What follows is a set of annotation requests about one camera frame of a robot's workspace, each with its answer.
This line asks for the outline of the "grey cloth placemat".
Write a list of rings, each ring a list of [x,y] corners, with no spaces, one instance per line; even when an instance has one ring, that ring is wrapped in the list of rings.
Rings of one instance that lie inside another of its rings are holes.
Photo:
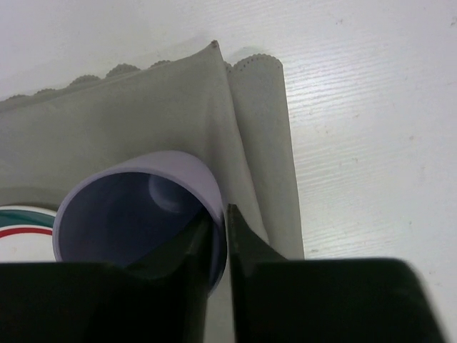
[[[1,203],[56,206],[88,176],[158,150],[197,156],[280,254],[304,256],[282,63],[219,44],[147,69],[120,64],[1,102]]]

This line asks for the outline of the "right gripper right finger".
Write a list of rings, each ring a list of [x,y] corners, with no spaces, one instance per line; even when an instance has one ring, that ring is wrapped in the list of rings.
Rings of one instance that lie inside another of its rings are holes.
[[[443,342],[421,283],[399,259],[289,260],[227,209],[237,342]]]

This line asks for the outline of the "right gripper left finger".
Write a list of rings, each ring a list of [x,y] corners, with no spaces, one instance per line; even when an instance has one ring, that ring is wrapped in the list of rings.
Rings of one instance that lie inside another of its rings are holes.
[[[1,265],[3,342],[201,342],[211,225],[200,219],[127,268]]]

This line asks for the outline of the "white plate green red rim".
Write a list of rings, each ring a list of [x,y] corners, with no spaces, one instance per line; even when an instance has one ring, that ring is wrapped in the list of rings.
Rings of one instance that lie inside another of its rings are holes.
[[[41,207],[1,207],[1,262],[55,262],[52,229],[56,212]]]

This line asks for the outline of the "lilac plastic cup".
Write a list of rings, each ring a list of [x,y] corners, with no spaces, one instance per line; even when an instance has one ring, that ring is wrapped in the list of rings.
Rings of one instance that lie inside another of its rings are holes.
[[[183,151],[139,156],[74,187],[54,220],[54,256],[126,267],[174,238],[202,209],[212,219],[209,284],[215,289],[227,256],[222,196],[210,169]]]

